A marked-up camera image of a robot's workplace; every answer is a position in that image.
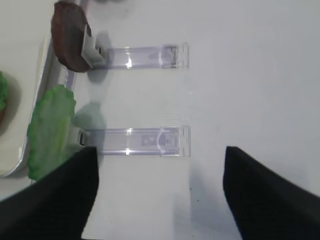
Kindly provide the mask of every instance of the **green food piece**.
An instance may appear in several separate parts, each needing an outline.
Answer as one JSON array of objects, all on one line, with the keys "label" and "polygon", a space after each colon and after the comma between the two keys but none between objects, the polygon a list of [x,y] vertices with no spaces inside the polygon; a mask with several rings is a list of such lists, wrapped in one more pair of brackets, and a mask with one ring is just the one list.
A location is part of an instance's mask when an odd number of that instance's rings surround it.
[{"label": "green food piece", "polygon": [[27,130],[30,179],[41,179],[74,153],[66,148],[66,141],[75,106],[73,92],[63,85],[54,86],[37,102]]},{"label": "green food piece", "polygon": [[8,82],[0,71],[0,110],[6,106],[5,100],[8,97]]}]

